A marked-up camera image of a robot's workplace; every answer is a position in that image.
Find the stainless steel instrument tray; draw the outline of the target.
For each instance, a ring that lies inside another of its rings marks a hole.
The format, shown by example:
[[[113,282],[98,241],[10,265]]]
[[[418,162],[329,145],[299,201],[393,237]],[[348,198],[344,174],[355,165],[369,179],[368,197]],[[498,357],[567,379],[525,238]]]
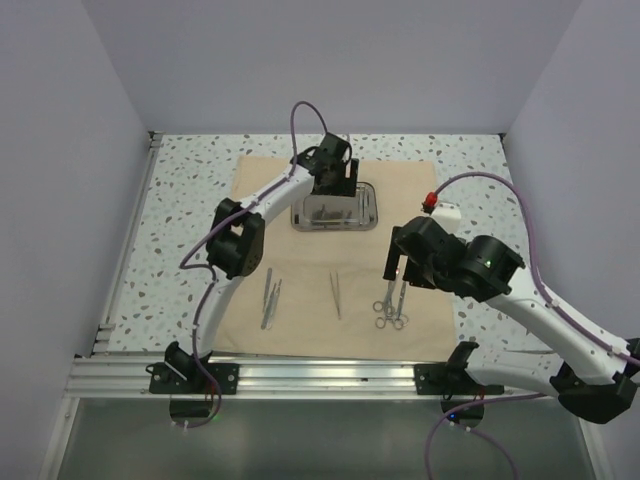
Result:
[[[355,195],[308,195],[291,206],[291,226],[299,232],[369,231],[378,224],[374,187],[356,184]]]

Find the steel clamp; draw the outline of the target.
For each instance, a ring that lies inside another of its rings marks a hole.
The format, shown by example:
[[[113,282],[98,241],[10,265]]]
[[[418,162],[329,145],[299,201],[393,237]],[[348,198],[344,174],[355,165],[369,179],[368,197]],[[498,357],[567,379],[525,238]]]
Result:
[[[395,285],[395,281],[387,282],[387,290],[383,298],[381,300],[374,301],[372,304],[372,309],[374,312],[382,313],[387,317],[390,317],[394,314],[395,307],[392,303],[392,297],[395,290]]]

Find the steel forceps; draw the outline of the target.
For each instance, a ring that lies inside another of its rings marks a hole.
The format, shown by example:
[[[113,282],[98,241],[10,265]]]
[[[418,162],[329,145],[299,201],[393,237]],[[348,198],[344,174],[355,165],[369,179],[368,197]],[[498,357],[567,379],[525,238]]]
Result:
[[[387,323],[388,320],[391,320],[393,315],[390,317],[385,316],[382,313],[377,313],[378,317],[375,320],[375,327],[378,329],[383,329]]]

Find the steel surgical scissors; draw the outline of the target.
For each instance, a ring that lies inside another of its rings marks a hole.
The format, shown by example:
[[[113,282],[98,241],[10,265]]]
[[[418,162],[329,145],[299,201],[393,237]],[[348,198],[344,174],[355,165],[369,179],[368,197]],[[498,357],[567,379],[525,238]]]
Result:
[[[407,282],[404,281],[402,283],[401,290],[400,290],[398,305],[395,312],[395,319],[393,320],[393,326],[396,330],[403,329],[409,321],[408,316],[404,313],[406,291],[407,291]]]

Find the thin pointed steel tweezers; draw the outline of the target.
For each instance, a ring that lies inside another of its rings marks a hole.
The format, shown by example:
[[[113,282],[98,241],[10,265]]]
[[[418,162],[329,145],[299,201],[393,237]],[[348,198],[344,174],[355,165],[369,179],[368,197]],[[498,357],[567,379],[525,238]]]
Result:
[[[339,320],[342,319],[341,315],[341,297],[340,297],[340,283],[339,283],[339,274],[337,271],[333,271],[329,273],[330,285],[332,289],[332,295],[334,299],[334,304],[336,308],[337,318]]]

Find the beige cloth wrap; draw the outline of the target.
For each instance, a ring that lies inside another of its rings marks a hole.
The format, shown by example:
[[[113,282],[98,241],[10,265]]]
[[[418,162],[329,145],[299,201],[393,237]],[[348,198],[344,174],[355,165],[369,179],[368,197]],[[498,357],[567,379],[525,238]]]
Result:
[[[401,330],[375,327],[372,304],[383,298],[383,280],[391,231],[420,213],[437,177],[430,162],[364,160],[359,180],[376,192],[378,224],[369,231],[299,232],[291,211],[266,228],[264,256],[241,282],[219,324],[216,351],[353,359],[444,361],[455,347],[453,299],[435,290],[410,287]],[[260,328],[267,268],[271,286],[282,280],[269,330]],[[339,274],[339,320],[329,273]]]

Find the steel scalpel handle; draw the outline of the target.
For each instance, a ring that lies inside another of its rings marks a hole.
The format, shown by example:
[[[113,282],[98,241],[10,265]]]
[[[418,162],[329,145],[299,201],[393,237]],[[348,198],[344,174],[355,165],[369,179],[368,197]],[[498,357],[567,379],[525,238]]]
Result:
[[[262,307],[263,313],[266,312],[267,303],[268,303],[268,300],[269,300],[269,297],[270,297],[272,275],[273,275],[272,267],[267,268],[265,286],[264,286],[264,294],[263,294],[263,307]]]

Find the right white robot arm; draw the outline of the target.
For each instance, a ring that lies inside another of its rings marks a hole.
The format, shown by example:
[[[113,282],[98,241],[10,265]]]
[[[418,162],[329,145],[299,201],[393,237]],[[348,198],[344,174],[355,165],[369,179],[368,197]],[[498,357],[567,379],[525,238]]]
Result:
[[[516,321],[552,351],[550,356],[491,351],[462,341],[441,366],[445,395],[482,387],[514,387],[553,397],[575,416],[606,424],[627,411],[638,387],[639,341],[599,327],[534,282],[522,257],[502,241],[480,235],[465,241],[431,217],[392,230],[384,279],[470,297]]]

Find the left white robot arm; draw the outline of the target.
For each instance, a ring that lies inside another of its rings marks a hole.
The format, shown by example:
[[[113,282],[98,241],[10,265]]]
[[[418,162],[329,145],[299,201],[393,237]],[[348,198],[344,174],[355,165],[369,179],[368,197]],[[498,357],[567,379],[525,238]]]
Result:
[[[166,350],[165,363],[182,390],[193,393],[207,386],[221,391],[204,365],[210,355],[205,348],[215,338],[235,291],[262,261],[269,223],[309,195],[354,196],[358,168],[351,144],[327,133],[319,145],[295,151],[284,170],[259,190],[238,201],[226,198],[219,203],[210,231],[179,265],[182,270],[206,269],[211,274],[195,310],[188,358],[175,364],[178,345]]]

